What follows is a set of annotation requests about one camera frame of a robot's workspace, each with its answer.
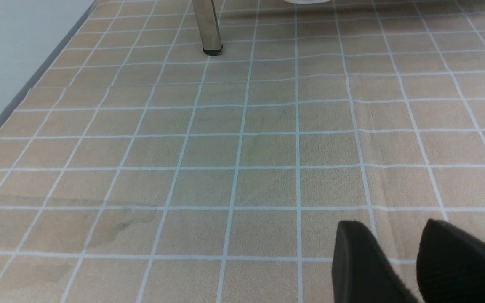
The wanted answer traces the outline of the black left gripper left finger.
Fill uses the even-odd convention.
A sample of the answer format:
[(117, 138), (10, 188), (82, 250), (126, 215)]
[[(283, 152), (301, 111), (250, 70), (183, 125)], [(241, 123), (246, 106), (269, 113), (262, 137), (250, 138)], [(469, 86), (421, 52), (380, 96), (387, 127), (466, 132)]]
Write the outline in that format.
[(340, 221), (332, 262), (335, 303), (417, 303), (375, 236), (358, 221)]

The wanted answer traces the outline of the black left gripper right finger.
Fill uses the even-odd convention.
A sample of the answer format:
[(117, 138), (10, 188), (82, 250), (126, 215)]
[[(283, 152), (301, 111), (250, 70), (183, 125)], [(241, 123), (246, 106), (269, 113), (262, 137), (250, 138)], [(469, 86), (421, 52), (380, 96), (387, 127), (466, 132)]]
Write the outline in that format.
[(485, 242), (449, 222), (428, 220), (416, 280), (426, 303), (485, 303)]

